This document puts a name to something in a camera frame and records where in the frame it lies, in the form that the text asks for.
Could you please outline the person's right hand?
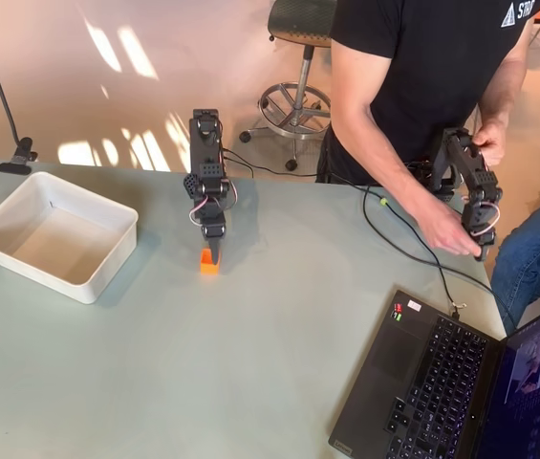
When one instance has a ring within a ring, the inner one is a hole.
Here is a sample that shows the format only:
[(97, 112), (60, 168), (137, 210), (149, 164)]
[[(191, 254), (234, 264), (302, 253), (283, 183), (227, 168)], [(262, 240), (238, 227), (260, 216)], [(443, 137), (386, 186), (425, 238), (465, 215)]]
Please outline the person's right hand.
[(430, 211), (419, 221), (427, 242), (435, 249), (459, 255), (478, 256), (480, 246), (466, 233), (458, 214), (447, 207)]

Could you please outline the person's left hand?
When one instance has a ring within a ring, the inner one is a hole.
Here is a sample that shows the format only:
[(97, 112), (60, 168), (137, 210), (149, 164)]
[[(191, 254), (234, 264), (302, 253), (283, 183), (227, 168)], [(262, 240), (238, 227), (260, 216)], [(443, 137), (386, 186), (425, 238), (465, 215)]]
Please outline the person's left hand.
[(479, 148), (487, 166), (495, 166), (504, 159), (507, 127), (505, 120), (490, 118), (482, 121), (480, 129), (473, 136), (473, 142)]

